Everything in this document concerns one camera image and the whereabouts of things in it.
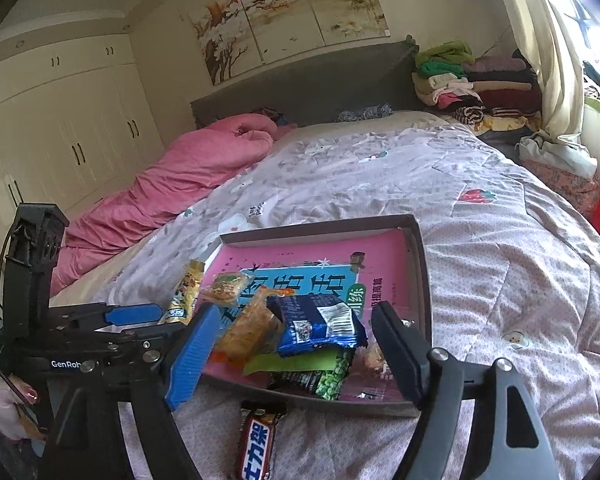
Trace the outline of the person's left hand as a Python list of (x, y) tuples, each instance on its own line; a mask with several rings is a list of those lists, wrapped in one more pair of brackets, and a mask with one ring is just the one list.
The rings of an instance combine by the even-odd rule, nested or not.
[[(38, 402), (38, 393), (26, 382), (16, 376), (9, 379), (24, 396), (27, 404)], [(21, 415), (19, 407), (26, 404), (12, 391), (7, 382), (0, 377), (0, 431), (6, 438), (14, 442), (21, 440), (44, 441), (46, 437), (35, 424)]]

